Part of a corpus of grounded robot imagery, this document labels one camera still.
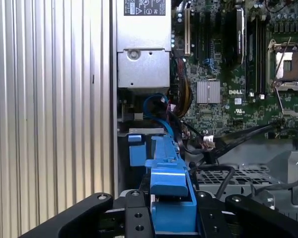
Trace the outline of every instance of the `blue plastic bracket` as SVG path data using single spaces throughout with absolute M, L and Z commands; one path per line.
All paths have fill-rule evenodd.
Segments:
M 153 160 L 146 160 L 151 169 L 150 194 L 179 197 L 179 201 L 152 203 L 152 220 L 156 232 L 187 233 L 196 231 L 197 201 L 189 173 L 171 136 L 153 136 Z
M 130 166 L 145 166 L 147 159 L 146 141 L 142 135 L 129 135 L 129 159 Z

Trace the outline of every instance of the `motherboard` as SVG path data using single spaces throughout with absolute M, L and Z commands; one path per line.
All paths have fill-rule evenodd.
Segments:
M 184 120 L 205 134 L 277 119 L 298 129 L 298 0 L 190 0 L 172 16 L 193 93 Z

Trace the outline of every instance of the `warning label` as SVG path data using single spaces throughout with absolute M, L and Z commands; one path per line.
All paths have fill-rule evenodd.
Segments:
M 125 16 L 165 16 L 165 0 L 124 0 Z

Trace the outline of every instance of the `corrugated metal panel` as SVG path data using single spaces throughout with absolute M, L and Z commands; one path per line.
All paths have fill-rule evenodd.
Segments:
M 112 192 L 109 4 L 0 0 L 0 238 Z
M 220 103 L 221 83 L 219 81 L 200 81 L 197 83 L 197 103 Z

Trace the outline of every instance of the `cpu socket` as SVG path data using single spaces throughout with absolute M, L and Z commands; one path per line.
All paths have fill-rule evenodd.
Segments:
M 267 53 L 267 82 L 273 90 L 298 91 L 298 42 L 272 39 Z

